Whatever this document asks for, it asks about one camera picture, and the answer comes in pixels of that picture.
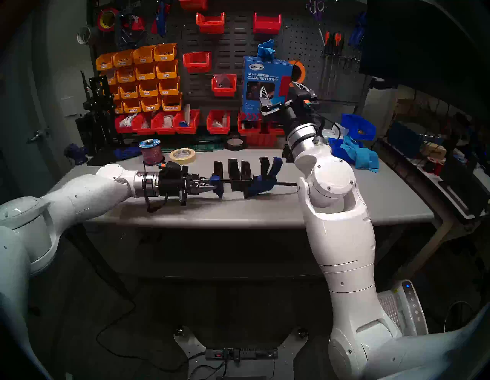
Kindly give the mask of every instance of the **blue box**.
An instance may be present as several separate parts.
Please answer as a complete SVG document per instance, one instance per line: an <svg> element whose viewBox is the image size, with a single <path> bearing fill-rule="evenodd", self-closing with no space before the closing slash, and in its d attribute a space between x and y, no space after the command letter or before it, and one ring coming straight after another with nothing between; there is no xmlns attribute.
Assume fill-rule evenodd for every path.
<svg viewBox="0 0 490 380"><path fill-rule="evenodd" d="M265 87L273 104L285 102L291 83L293 65L280 59L265 61L260 57L244 57L242 76L242 120L258 120L260 89Z"/></svg>

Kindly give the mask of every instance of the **cable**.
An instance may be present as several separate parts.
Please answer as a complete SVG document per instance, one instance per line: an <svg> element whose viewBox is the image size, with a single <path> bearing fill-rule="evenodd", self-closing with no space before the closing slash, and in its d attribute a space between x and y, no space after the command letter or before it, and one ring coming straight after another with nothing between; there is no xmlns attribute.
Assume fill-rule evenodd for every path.
<svg viewBox="0 0 490 380"><path fill-rule="evenodd" d="M96 342L98 343L99 346L101 346L103 349L105 349L107 352L109 352L110 354L114 355L114 356L117 356L117 357L123 357L123 358L126 358L126 359L138 359L138 360L143 360L143 361L146 361L148 364L150 364L152 367L162 371L162 372L166 372L166 373L175 373L175 372L179 372L182 367L187 364L189 362L189 360L192 360L192 359L195 359L196 357L198 356L202 356L205 354L205 351L203 352L200 352L196 355L193 355L189 358L187 358L187 360L181 362L177 367L175 368L171 368L171 369L168 369L168 368L162 368L154 363L152 363L149 359L145 358L145 357L141 357L141 356L136 356L136 355L122 355L122 354L117 354L115 353L114 351L112 351L110 348L106 347L105 345L103 345L100 341L99 341L99 337L107 330L109 329L110 327L113 327L115 326L117 323L119 323L120 321L122 321L123 319L125 318L128 318L135 310L136 310L136 304L134 303L134 301L130 301L133 305L133 307L127 311L126 313L124 313L123 315L119 316L118 318L116 318L114 321L112 321L111 323L109 323L108 325L106 325L102 330L99 331L99 333L96 335L95 337L95 340Z"/></svg>

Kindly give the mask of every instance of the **masking tape roll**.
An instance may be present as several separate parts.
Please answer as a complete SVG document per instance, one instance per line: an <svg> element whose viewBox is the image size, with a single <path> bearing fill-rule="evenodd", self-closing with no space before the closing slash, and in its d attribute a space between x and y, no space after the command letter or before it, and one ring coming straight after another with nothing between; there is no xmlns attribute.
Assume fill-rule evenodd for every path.
<svg viewBox="0 0 490 380"><path fill-rule="evenodd" d="M187 165L194 162L196 159L196 152L191 148L180 148L172 151L169 155L169 160L179 165Z"/></svg>

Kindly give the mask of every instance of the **gray tabletop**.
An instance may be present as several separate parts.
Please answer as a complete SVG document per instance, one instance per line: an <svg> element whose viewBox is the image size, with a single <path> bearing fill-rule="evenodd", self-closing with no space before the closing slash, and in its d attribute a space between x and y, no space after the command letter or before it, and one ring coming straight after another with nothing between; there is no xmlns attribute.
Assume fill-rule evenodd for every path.
<svg viewBox="0 0 490 380"><path fill-rule="evenodd" d="M252 174L260 174L259 157L281 156L280 150L228 150L198 152L197 159L189 164L189 173L209 177L214 161L223 162L224 178L228 178L229 158L237 158L250 163ZM292 163L282 166L278 181L297 182L302 173ZM143 170L141 156L121 161L127 170ZM61 187L68 180L83 174L95 174L97 166L86 164L74 167L53 189ZM147 171L156 170L148 167ZM355 170L361 194L366 202L374 225L388 225L430 221L433 212L423 200L383 161L378 173ZM150 198L157 205L163 198ZM303 215L299 207L296 188L275 186L270 192L254 198L244 199L241 192L232 192L229 184L224 184L223 199L213 192L199 196L189 196L187 205L181 206L177 198L169 198L167 204L155 213L146 211L143 198L130 198L119 206L97 218L96 223L111 223L139 227L169 228L302 228Z"/></svg>

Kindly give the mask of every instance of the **dark floor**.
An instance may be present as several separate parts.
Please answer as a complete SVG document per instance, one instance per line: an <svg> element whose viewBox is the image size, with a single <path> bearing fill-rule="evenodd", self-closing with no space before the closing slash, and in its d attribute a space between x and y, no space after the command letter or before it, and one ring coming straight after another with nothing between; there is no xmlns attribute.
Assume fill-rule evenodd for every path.
<svg viewBox="0 0 490 380"><path fill-rule="evenodd" d="M186 240L182 239L185 233L167 230L160 235L156 231L116 227L91 229L91 240L111 265L125 273L122 279L127 288L137 294L135 312L101 336L106 346L122 355L137 355L161 367L174 368L185 359L172 336L177 325L189 326L204 345L216 347L277 346L294 327L301 326L308 330L310 338L294 361L295 378L336 378L327 352L332 328L327 284L313 275L289 277L295 267L300 274L311 269L313 258L301 234L279 239L271 233L271 240L283 241L283 246L272 258L253 264L253 260L233 262L234 253L239 255L243 251L240 246L250 244L250 235L242 244L229 247L226 257L216 259L212 255L216 250L204 248L215 247L216 237L210 233L208 242L198 244L202 236L188 236ZM186 256L171 247L168 242L175 239L185 242L186 252L192 250L194 255ZM298 259L289 252L298 250L306 259ZM249 252L254 260L266 254L260 246L251 247ZM153 259L154 272L155 268L164 267L165 258L173 270L186 260L191 263L191 259L201 262L202 269L190 266L185 275L194 280L142 278L140 271L151 270L134 265L139 258L147 265ZM224 276L217 281L205 278L208 272L216 273L213 267L224 270L220 266L223 261L246 270L255 265L258 273L264 273L277 266L274 260L285 264L279 266L285 271L283 278ZM242 273L239 268L233 271ZM478 309L480 300L472 285L474 276L471 260L464 255L456 256L443 246L413 278L431 332L441 331L447 308L456 300L465 300ZM31 280L29 305L41 312L39 316L31 313L28 319L33 350L55 379L64 379L65 373L76 380L187 378L186 367L177 374L162 373L147 361L116 357L96 343L96 334L129 310L131 304L101 281L66 240L62 241L53 264Z"/></svg>

